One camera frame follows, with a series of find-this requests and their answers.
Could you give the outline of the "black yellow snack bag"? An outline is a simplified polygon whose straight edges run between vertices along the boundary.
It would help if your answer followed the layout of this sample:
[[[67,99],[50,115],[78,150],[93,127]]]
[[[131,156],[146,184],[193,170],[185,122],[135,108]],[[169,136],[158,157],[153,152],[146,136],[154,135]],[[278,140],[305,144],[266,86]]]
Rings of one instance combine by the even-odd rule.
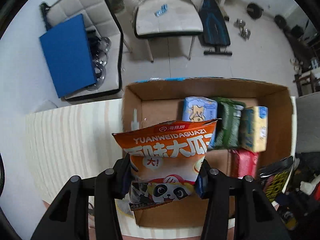
[[[270,202],[281,193],[291,172],[293,156],[259,168],[257,181]]]

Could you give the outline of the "red snack pack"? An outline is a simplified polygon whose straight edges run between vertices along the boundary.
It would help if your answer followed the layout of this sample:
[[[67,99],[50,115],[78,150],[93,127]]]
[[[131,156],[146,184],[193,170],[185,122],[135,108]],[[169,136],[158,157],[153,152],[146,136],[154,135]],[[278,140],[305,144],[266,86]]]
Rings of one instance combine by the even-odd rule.
[[[240,148],[230,150],[231,154],[231,177],[243,178],[246,175],[255,178],[259,153],[254,153]]]

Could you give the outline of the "green tissue pack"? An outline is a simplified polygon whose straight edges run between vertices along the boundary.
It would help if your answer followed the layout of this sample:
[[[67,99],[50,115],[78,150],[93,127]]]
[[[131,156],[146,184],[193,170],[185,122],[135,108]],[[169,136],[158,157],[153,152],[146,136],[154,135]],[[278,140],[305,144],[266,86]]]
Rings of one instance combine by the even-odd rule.
[[[236,149],[239,147],[239,127],[244,102],[215,97],[217,102],[217,124],[213,149]]]

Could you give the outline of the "yellow tissue pack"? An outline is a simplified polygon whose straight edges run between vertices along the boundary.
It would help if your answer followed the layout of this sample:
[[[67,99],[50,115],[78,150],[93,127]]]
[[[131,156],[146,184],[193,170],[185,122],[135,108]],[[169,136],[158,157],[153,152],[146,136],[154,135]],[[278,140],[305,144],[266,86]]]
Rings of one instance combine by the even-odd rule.
[[[242,111],[239,140],[240,146],[254,153],[264,152],[267,146],[268,108],[253,106]]]

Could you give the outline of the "orange sunflower seed bag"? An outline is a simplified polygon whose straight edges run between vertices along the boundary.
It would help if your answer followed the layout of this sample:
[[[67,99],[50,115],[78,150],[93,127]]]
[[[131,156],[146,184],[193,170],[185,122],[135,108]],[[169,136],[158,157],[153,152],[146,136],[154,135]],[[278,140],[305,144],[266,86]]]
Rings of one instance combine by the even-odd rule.
[[[113,134],[130,158],[132,211],[172,203],[194,194],[216,123],[215,119],[170,121]]]

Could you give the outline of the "blue bear tissue pack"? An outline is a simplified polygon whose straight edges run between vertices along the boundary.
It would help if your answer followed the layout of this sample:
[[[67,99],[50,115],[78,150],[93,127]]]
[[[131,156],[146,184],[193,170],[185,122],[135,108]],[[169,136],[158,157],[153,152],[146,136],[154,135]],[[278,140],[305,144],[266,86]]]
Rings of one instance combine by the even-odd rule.
[[[210,141],[206,142],[209,151],[214,148],[217,121],[215,123],[215,128],[210,131],[206,129],[206,131],[201,130],[198,132],[195,128],[201,128],[204,126],[205,122],[209,122],[213,119],[217,119],[217,102],[215,100],[200,96],[189,96],[184,99],[182,121],[202,123],[200,126],[191,125],[192,130],[190,131],[190,135],[194,136],[205,133],[207,139],[209,138],[208,135],[211,135]]]

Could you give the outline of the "grey office chair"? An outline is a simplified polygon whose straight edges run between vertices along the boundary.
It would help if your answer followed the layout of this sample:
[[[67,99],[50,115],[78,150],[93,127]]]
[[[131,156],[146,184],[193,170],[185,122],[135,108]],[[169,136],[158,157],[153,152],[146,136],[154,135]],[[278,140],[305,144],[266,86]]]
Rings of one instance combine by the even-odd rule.
[[[296,152],[319,152],[320,144],[319,92],[299,97],[297,107]]]

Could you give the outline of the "blue board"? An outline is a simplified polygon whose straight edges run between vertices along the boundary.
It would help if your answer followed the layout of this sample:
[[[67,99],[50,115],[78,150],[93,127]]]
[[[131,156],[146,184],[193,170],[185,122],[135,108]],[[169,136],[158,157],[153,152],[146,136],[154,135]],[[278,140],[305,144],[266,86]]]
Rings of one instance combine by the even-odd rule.
[[[59,98],[96,83],[82,14],[52,27],[40,43]]]

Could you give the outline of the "chrome weight plates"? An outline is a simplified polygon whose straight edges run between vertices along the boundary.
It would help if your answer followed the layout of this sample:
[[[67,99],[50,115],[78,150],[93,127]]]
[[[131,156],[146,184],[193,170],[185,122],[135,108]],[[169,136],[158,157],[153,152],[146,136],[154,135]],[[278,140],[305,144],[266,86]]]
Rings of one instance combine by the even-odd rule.
[[[95,30],[86,31],[89,42],[89,48],[92,55],[93,69],[96,77],[96,83],[86,87],[87,91],[99,89],[106,77],[106,65],[108,63],[108,51],[112,42],[108,37],[98,37]]]

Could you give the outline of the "chrome dumbbell pair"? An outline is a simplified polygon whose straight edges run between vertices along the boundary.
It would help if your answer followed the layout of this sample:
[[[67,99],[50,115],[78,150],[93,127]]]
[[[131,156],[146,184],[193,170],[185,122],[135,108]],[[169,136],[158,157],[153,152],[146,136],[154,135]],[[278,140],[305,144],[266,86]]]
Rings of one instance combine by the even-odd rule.
[[[240,33],[239,35],[245,40],[249,40],[250,36],[251,36],[251,31],[246,28],[246,22],[240,18],[238,18],[235,22],[234,22],[234,26],[236,28],[239,29]]]

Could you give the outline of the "black blue workout bench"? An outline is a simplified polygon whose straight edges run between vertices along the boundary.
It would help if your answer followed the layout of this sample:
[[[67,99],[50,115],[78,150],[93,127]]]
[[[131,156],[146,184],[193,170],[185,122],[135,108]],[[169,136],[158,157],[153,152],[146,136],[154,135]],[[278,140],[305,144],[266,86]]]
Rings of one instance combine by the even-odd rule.
[[[203,0],[199,16],[203,24],[203,33],[199,36],[200,43],[208,47],[204,55],[232,56],[226,48],[231,45],[225,19],[215,0]]]

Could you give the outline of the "black barbell weights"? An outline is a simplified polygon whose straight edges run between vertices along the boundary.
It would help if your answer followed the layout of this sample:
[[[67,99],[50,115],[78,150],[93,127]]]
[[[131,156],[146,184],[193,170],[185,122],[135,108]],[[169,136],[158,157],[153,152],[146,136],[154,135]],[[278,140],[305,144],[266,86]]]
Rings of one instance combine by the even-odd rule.
[[[264,12],[263,8],[255,3],[249,3],[246,8],[246,11],[250,18],[252,18],[253,20],[261,18]]]

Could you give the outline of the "white cushioned stool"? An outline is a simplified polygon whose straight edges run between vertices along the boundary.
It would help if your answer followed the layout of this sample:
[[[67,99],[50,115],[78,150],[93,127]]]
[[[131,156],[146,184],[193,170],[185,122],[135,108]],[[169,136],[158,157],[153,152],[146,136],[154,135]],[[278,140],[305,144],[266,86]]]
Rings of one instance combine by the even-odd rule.
[[[167,4],[168,10],[162,16],[154,13]],[[203,33],[203,24],[198,11],[191,2],[183,0],[151,0],[140,5],[133,22],[136,38],[145,40],[150,62],[153,55],[150,40],[153,38],[190,36],[188,57],[191,58],[195,37]]]

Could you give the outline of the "white padded chair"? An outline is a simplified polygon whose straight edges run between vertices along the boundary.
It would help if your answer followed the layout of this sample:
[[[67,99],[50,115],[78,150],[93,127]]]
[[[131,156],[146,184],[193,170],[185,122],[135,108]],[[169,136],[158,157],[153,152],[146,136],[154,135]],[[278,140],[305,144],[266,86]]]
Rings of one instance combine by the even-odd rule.
[[[121,92],[121,64],[123,46],[127,43],[120,23],[111,10],[108,0],[58,0],[49,6],[40,4],[42,19],[46,29],[54,27],[76,15],[82,15],[86,31],[100,39],[109,38],[111,48],[107,52],[108,62],[105,66],[106,74],[101,78],[103,83],[93,88],[83,88],[65,96],[68,102],[77,102],[113,96]]]

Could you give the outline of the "small blue packet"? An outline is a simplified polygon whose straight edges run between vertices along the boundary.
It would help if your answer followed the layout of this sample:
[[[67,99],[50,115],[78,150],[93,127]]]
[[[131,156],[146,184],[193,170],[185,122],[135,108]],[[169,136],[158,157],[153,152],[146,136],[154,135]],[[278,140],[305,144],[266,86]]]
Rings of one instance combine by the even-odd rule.
[[[161,5],[161,8],[154,13],[154,15],[156,17],[162,16],[164,13],[167,12],[167,10],[168,10],[168,5],[163,4],[163,5]]]

